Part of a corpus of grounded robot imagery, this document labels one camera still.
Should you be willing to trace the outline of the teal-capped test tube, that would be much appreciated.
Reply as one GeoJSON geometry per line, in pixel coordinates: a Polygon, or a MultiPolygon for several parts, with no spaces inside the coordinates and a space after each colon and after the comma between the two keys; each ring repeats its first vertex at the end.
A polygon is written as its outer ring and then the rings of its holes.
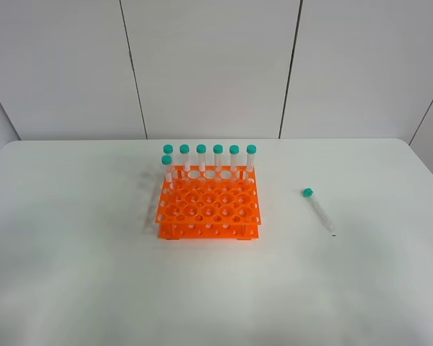
{"type": "Polygon", "coordinates": [[[315,215],[320,220],[322,226],[332,235],[335,236],[336,232],[334,230],[331,218],[326,213],[325,209],[322,207],[322,205],[319,203],[318,199],[316,198],[315,193],[313,192],[313,189],[307,187],[302,190],[302,196],[306,201],[310,204],[310,207],[315,212],[315,215]]]}

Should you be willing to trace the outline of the orange test tube rack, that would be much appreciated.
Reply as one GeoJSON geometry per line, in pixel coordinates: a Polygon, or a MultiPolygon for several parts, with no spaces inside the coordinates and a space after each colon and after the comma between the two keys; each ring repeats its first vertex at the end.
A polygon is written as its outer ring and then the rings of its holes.
{"type": "Polygon", "coordinates": [[[257,239],[261,210],[255,171],[223,166],[217,172],[208,165],[200,172],[192,165],[187,172],[175,166],[172,180],[162,184],[155,222],[161,239],[257,239]]]}

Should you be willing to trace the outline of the second row left tube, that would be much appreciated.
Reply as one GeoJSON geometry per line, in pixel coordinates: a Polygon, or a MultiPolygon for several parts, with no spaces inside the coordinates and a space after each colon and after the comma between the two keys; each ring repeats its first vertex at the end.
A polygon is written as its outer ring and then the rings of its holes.
{"type": "Polygon", "coordinates": [[[173,180],[173,162],[172,157],[168,154],[165,154],[162,156],[162,165],[165,168],[165,181],[166,182],[172,182],[173,180]]]}

